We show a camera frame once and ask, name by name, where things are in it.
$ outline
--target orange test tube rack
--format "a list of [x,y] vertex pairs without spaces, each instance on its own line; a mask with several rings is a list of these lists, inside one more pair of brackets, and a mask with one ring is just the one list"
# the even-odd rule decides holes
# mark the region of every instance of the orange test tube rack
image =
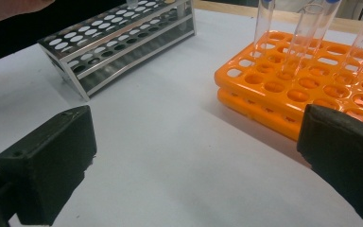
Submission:
[[281,68],[292,34],[271,31],[268,49],[254,58],[250,44],[215,73],[217,97],[226,106],[279,133],[297,140],[307,104],[344,112],[363,122],[363,71],[356,77],[350,67],[341,69],[350,46],[322,41],[309,48],[297,75]]

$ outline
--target table surface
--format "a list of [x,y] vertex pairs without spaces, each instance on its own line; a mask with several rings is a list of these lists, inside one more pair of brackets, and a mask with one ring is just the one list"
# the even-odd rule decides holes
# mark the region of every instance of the table surface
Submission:
[[197,36],[88,103],[37,45],[0,60],[0,152],[61,111],[92,108],[97,155],[54,226],[363,226],[294,141],[217,101],[214,72],[252,41],[255,19],[196,9],[196,20]]

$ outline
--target test tube rack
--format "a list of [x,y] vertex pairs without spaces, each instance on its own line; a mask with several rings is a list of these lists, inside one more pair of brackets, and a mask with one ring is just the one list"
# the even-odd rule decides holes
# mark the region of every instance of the test tube rack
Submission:
[[363,71],[350,62],[340,73],[350,46],[322,41],[310,46],[299,73],[292,77],[281,68],[293,35],[271,31],[267,50],[259,58],[253,44],[244,48],[215,73],[217,97],[226,106],[279,133],[297,140],[307,104],[344,112],[363,122]]
[[88,101],[126,70],[195,34],[192,0],[150,0],[110,9],[38,43]]

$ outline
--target stacked orange rack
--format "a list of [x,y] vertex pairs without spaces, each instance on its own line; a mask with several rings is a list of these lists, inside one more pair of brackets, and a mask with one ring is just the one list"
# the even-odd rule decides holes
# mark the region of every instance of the stacked orange rack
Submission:
[[[341,73],[350,46],[322,41],[315,54],[308,49],[299,73],[291,77],[279,73],[291,39],[292,34],[272,31],[263,56],[254,59],[250,44],[221,66],[215,73],[218,99],[294,140],[307,104],[326,106],[363,122],[363,71],[357,77]],[[359,64],[353,61],[348,66]]]

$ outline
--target metal test tube rack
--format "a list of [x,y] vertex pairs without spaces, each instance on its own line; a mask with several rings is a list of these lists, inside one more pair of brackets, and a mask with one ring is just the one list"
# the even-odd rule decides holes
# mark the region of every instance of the metal test tube rack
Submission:
[[38,43],[88,101],[126,70],[195,34],[192,0],[150,0],[108,10]]

